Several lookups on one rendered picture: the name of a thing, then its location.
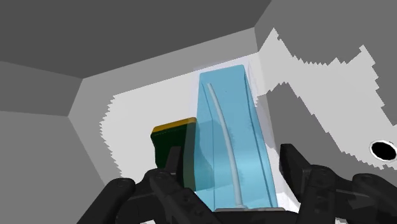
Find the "blue translucent bottle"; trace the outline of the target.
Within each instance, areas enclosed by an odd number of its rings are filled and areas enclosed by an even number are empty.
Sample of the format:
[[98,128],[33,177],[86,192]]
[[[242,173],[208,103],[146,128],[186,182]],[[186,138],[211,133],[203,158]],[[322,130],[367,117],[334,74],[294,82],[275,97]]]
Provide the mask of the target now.
[[267,147],[243,65],[200,73],[195,193],[210,210],[277,207]]

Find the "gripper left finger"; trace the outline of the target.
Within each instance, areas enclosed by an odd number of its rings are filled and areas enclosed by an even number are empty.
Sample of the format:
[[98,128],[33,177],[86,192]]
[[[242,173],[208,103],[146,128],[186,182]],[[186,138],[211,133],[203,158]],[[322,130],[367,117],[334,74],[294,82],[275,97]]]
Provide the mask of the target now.
[[134,204],[127,224],[150,220],[164,224],[221,224],[191,189],[177,182],[181,159],[181,147],[173,146],[165,167],[148,171],[140,183],[130,178],[111,180],[77,224],[122,224],[119,214],[126,202]]

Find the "dark green yellow-topped block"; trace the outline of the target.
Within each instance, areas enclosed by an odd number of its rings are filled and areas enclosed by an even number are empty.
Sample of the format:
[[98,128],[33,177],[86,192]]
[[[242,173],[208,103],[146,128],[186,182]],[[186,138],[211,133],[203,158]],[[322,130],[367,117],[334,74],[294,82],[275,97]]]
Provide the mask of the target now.
[[195,151],[195,117],[166,123],[153,128],[150,135],[155,147],[155,163],[158,168],[166,167],[171,148],[180,148],[176,171],[177,180],[183,187],[193,191],[195,187],[194,151]]

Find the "black round drain hole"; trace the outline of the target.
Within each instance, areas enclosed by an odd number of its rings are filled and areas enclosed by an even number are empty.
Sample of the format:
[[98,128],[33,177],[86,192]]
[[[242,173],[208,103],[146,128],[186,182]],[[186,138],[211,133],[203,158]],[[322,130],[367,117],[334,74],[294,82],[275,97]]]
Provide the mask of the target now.
[[392,142],[376,140],[370,144],[369,149],[375,158],[383,162],[394,162],[397,160],[397,147]]

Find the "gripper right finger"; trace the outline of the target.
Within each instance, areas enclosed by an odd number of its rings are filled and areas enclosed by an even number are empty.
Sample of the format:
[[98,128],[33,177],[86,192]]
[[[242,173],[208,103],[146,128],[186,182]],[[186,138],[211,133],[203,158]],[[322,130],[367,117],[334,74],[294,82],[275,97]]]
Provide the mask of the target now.
[[378,175],[341,178],[289,143],[280,145],[279,170],[300,203],[296,224],[397,224],[397,187]]

